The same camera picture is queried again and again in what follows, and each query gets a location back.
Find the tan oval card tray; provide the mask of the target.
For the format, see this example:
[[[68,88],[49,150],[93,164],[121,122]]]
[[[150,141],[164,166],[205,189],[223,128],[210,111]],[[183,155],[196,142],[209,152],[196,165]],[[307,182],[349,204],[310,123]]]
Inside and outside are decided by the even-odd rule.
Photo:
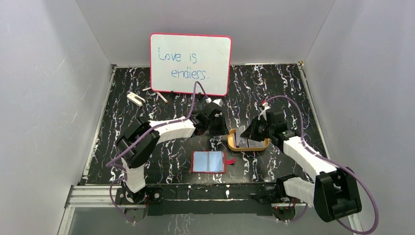
[[[235,137],[236,129],[231,129],[229,134],[227,135],[227,143],[230,150],[235,152],[259,152],[264,151],[268,145],[270,144],[270,139],[265,139],[261,142],[260,147],[237,147],[236,146],[236,137]]]

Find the red leather card holder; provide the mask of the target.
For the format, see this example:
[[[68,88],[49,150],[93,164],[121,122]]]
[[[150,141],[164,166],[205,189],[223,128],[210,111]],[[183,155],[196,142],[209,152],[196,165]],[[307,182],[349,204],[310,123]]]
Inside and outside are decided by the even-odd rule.
[[[227,159],[222,151],[194,151],[191,156],[191,173],[225,174],[228,165],[236,158]]]

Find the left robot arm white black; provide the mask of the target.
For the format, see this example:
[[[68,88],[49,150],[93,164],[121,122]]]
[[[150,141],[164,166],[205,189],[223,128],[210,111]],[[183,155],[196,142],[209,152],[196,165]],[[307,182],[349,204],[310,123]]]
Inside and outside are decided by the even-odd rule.
[[[222,112],[223,101],[208,102],[201,110],[192,111],[189,117],[164,121],[134,121],[117,139],[122,167],[126,172],[124,180],[127,197],[135,204],[146,198],[144,164],[149,160],[155,147],[173,139],[187,139],[201,136],[205,132],[213,136],[229,134]]]

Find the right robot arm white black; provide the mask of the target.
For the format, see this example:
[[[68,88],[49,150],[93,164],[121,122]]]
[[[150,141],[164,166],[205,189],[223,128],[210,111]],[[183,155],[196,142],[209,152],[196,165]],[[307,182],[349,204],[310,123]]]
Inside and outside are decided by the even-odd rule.
[[[311,182],[291,174],[277,179],[276,198],[287,203],[297,198],[314,207],[324,222],[362,210],[356,180],[347,172],[310,153],[300,134],[289,129],[283,112],[265,111],[255,117],[241,137],[253,141],[269,139],[310,176]]]

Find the cards in tray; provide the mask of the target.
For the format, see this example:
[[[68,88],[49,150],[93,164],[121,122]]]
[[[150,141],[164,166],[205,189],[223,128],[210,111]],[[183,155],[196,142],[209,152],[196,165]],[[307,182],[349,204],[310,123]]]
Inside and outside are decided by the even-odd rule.
[[[235,146],[238,148],[248,148],[249,140],[247,138],[241,137],[241,134],[246,130],[246,126],[242,125],[235,129]]]

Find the white marker pen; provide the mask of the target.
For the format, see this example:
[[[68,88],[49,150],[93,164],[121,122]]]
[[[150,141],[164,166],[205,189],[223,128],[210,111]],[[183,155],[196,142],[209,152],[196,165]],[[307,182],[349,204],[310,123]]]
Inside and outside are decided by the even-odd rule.
[[[156,94],[165,102],[168,103],[168,100],[160,93],[160,92],[156,92]]]

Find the white board eraser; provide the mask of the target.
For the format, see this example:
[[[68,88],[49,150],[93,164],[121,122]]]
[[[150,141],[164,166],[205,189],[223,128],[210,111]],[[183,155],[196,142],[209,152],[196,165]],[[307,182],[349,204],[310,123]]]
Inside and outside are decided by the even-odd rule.
[[[127,92],[127,99],[139,107],[142,107],[145,103],[145,99],[133,92]]]

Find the white board with red frame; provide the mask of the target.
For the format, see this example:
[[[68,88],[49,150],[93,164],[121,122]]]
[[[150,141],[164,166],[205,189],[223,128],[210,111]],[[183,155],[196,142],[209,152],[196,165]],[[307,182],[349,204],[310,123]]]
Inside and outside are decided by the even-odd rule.
[[[232,39],[229,36],[153,33],[150,36],[150,87],[157,92],[229,92]]]

